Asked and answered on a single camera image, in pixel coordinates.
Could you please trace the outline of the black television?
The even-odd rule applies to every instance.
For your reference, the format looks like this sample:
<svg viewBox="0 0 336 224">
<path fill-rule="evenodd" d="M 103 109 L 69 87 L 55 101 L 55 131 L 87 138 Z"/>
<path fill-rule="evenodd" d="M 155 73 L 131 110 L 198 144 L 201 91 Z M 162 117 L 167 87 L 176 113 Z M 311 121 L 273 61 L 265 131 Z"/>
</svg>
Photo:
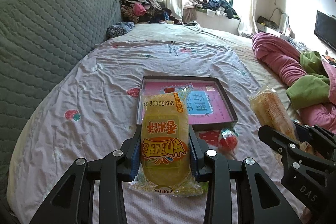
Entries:
<svg viewBox="0 0 336 224">
<path fill-rule="evenodd" d="M 336 19 L 317 11 L 314 34 L 333 51 L 336 50 Z"/>
</svg>

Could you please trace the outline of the clothes pile on windowsill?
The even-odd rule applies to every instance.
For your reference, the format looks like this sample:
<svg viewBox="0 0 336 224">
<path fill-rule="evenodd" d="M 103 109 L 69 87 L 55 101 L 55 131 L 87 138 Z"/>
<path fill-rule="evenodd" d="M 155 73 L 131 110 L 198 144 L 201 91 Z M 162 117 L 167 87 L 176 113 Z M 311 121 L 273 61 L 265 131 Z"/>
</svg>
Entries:
<svg viewBox="0 0 336 224">
<path fill-rule="evenodd" d="M 186 0 L 184 9 L 210 10 L 226 14 L 228 19 L 240 19 L 232 5 L 226 0 Z"/>
</svg>

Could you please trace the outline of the strawberry print bed sheet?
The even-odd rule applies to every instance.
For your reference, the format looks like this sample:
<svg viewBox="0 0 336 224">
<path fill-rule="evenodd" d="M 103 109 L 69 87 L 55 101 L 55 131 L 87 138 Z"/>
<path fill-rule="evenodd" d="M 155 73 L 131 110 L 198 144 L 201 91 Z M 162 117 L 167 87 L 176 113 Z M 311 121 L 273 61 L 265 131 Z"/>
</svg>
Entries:
<svg viewBox="0 0 336 224">
<path fill-rule="evenodd" d="M 21 223 L 29 223 L 77 158 L 101 159 L 133 136 L 135 91 L 145 75 L 217 78 L 238 116 L 233 158 L 254 158 L 280 184 L 280 159 L 259 140 L 259 122 L 248 96 L 267 85 L 276 89 L 290 117 L 296 114 L 285 86 L 254 56 L 251 39 L 199 27 L 140 24 L 98 44 L 26 123 L 12 155 L 7 187 L 8 204 Z"/>
</svg>

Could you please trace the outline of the red candy ball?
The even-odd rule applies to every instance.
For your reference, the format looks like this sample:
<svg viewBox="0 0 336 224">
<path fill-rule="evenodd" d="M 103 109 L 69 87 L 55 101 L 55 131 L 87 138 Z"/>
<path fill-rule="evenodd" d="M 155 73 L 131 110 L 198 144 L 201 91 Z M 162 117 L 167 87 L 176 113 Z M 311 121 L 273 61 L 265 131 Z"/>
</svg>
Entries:
<svg viewBox="0 0 336 224">
<path fill-rule="evenodd" d="M 219 151 L 228 156 L 230 159 L 236 159 L 235 149 L 238 145 L 238 136 L 234 130 L 230 128 L 223 128 L 218 137 Z"/>
</svg>

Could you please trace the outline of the green blanket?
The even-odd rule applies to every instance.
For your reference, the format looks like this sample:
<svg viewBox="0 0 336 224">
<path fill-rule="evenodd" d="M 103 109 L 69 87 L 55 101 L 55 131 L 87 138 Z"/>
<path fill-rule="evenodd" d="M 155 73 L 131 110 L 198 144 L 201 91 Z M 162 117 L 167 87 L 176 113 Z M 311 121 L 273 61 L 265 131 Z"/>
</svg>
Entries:
<svg viewBox="0 0 336 224">
<path fill-rule="evenodd" d="M 299 64 L 306 73 L 300 76 L 286 94 L 294 109 L 329 103 L 330 79 L 322 65 L 321 55 L 316 51 L 303 52 Z"/>
</svg>

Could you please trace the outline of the clear wafer pack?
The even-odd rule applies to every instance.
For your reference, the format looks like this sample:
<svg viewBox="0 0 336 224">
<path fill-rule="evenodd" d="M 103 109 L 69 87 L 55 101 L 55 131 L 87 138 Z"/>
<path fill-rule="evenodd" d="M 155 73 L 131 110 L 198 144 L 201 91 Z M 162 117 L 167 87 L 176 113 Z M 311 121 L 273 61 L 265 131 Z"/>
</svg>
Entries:
<svg viewBox="0 0 336 224">
<path fill-rule="evenodd" d="M 248 99 L 262 126 L 268 125 L 291 140 L 297 140 L 294 124 L 274 88 L 263 86 L 255 95 L 248 96 Z"/>
</svg>

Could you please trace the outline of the yellow rice cake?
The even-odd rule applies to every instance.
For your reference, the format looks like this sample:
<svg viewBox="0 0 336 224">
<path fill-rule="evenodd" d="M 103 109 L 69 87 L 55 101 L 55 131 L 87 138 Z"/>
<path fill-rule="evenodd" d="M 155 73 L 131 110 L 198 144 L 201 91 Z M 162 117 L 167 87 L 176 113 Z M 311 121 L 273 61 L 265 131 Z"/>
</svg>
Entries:
<svg viewBox="0 0 336 224">
<path fill-rule="evenodd" d="M 187 97 L 192 89 L 189 84 L 168 93 L 142 95 L 141 166 L 131 188 L 176 197 L 203 193 L 190 168 Z"/>
</svg>

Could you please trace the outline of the grey quilted headboard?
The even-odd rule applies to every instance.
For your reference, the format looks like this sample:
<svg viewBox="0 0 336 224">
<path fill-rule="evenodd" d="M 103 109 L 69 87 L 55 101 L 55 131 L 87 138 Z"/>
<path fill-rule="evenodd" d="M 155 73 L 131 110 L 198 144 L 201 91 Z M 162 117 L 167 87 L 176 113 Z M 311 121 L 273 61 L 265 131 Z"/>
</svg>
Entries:
<svg viewBox="0 0 336 224">
<path fill-rule="evenodd" d="M 2 173 L 38 104 L 120 20 L 120 0 L 1 0 Z"/>
</svg>

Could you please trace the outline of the dark blue patterned pillow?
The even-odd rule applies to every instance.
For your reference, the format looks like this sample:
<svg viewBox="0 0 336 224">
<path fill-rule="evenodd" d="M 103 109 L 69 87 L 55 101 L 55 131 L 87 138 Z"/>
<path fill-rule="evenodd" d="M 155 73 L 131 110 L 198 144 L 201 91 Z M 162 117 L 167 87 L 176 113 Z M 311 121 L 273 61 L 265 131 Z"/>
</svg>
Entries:
<svg viewBox="0 0 336 224">
<path fill-rule="evenodd" d="M 118 22 L 117 24 L 111 25 L 106 30 L 107 38 L 116 38 L 123 36 L 130 32 L 135 27 L 133 22 Z"/>
</svg>

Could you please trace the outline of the pink quilt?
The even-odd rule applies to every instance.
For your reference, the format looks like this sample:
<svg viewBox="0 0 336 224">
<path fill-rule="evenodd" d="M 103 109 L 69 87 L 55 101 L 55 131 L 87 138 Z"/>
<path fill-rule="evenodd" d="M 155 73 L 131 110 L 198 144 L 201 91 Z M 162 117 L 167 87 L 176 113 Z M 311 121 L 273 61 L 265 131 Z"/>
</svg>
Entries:
<svg viewBox="0 0 336 224">
<path fill-rule="evenodd" d="M 289 42 L 267 33 L 258 33 L 252 38 L 252 50 L 255 57 L 267 65 L 280 80 L 287 86 L 295 82 L 300 76 L 305 75 L 299 64 L 300 54 Z M 330 79 L 329 103 L 313 105 L 300 110 L 303 123 L 310 126 L 319 125 L 335 133 L 335 67 L 322 60 Z"/>
</svg>

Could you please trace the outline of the clothes pile by headboard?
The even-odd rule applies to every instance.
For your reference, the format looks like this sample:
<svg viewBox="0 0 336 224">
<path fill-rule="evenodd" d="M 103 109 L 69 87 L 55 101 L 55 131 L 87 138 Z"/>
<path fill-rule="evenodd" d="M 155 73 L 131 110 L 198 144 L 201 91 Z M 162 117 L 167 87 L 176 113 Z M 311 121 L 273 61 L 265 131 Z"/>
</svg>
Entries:
<svg viewBox="0 0 336 224">
<path fill-rule="evenodd" d="M 170 9 L 157 0 L 120 0 L 121 16 L 124 22 L 167 23 L 182 25 L 182 21 L 173 16 Z"/>
</svg>

